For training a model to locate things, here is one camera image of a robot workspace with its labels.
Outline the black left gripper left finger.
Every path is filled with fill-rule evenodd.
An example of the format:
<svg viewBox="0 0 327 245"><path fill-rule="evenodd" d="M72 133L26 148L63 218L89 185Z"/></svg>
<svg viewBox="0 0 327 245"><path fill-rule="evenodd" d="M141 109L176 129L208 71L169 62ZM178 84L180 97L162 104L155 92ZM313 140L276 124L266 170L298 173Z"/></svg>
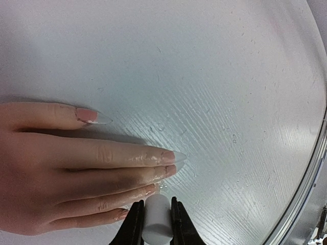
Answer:
<svg viewBox="0 0 327 245"><path fill-rule="evenodd" d="M134 202L109 245L143 245L142 228L144 223L145 203Z"/></svg>

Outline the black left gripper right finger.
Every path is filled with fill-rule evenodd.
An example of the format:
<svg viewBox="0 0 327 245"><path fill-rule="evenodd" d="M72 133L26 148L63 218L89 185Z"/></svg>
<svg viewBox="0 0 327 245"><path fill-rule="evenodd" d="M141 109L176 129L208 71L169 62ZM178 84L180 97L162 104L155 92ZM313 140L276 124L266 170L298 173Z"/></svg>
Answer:
<svg viewBox="0 0 327 245"><path fill-rule="evenodd" d="M182 202L176 197L171 201L173 239L170 245L204 245Z"/></svg>

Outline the grey nail polish cap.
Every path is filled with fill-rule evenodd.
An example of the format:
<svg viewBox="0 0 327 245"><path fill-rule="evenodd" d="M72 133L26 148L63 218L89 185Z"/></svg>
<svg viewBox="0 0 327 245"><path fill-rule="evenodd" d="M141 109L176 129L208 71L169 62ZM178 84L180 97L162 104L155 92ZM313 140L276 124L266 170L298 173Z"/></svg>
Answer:
<svg viewBox="0 0 327 245"><path fill-rule="evenodd" d="M171 204L162 194L146 199L142 239L147 244L168 244L173 239Z"/></svg>

